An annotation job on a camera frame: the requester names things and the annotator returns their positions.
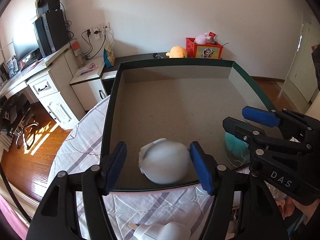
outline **drawer handle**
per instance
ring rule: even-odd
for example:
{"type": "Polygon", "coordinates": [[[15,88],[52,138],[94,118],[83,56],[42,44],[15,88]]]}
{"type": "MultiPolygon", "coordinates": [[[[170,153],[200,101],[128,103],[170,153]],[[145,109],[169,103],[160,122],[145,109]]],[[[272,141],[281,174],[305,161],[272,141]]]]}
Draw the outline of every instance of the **drawer handle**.
{"type": "Polygon", "coordinates": [[[102,95],[103,95],[102,90],[99,90],[99,94],[100,94],[101,99],[104,99],[104,97],[102,97],[102,95]]]}
{"type": "Polygon", "coordinates": [[[52,112],[49,112],[50,117],[51,117],[54,121],[55,121],[55,120],[58,120],[57,118],[52,117],[51,114],[53,114],[53,113],[52,113],[52,112]]]}
{"type": "Polygon", "coordinates": [[[38,88],[38,92],[41,92],[42,90],[45,90],[47,87],[48,87],[48,86],[47,86],[47,85],[45,85],[45,86],[44,86],[44,88],[41,88],[41,89],[40,89],[40,88],[38,88]]]}

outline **red box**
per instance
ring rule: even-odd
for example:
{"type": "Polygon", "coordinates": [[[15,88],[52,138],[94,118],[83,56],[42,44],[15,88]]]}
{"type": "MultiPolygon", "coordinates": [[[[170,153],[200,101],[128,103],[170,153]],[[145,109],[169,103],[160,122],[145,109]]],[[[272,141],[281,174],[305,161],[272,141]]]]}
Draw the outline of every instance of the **red box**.
{"type": "Polygon", "coordinates": [[[206,44],[196,44],[194,43],[194,38],[186,38],[186,51],[190,57],[199,57],[199,58],[214,58],[220,59],[223,47],[221,44],[217,43],[213,45],[210,42],[206,44]]]}

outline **striped bedsheet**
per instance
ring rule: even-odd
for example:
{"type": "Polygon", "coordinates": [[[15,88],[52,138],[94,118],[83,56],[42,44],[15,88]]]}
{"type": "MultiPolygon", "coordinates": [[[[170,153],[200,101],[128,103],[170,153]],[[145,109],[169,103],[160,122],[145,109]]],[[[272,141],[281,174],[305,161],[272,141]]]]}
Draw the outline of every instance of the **striped bedsheet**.
{"type": "MultiPolygon", "coordinates": [[[[56,174],[85,171],[100,160],[103,126],[109,97],[91,109],[68,135],[53,161],[48,183],[56,174]]],[[[77,192],[77,211],[82,237],[90,239],[84,214],[82,193],[77,192]]],[[[198,239],[204,226],[213,197],[200,185],[150,193],[112,193],[103,198],[111,224],[118,239],[130,240],[135,224],[166,224],[178,222],[191,230],[191,240],[198,239]]]]}

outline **silver rivet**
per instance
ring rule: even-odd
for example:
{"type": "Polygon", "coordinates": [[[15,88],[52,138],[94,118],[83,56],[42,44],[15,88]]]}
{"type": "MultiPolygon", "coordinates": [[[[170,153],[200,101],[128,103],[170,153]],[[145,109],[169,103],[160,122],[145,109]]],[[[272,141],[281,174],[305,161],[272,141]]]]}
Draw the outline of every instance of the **silver rivet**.
{"type": "Polygon", "coordinates": [[[227,167],[226,167],[225,165],[223,165],[223,164],[219,164],[219,165],[217,166],[217,169],[218,169],[219,171],[225,171],[225,170],[227,169],[227,167]]]}
{"type": "Polygon", "coordinates": [[[252,176],[254,176],[254,177],[258,177],[258,174],[257,174],[257,172],[256,171],[252,171],[252,172],[250,172],[251,174],[252,174],[252,176]]]}
{"type": "Polygon", "coordinates": [[[100,170],[100,166],[99,165],[93,165],[93,166],[91,166],[90,170],[98,171],[98,170],[100,170]]]}
{"type": "Polygon", "coordinates": [[[62,178],[62,177],[64,177],[64,176],[66,176],[66,174],[67,174],[66,171],[59,171],[58,174],[57,174],[57,176],[58,176],[59,178],[62,178]]]}
{"type": "Polygon", "coordinates": [[[264,151],[262,149],[257,149],[256,150],[256,154],[257,155],[263,155],[264,154],[264,151]]]}

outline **monitor screen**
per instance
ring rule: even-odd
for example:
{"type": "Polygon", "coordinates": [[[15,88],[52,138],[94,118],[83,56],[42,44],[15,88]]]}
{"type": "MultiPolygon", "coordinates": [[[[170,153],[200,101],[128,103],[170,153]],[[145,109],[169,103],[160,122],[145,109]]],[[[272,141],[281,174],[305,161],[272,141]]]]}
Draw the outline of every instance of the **monitor screen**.
{"type": "Polygon", "coordinates": [[[20,30],[19,33],[13,37],[12,41],[17,62],[39,48],[33,24],[20,30]]]}

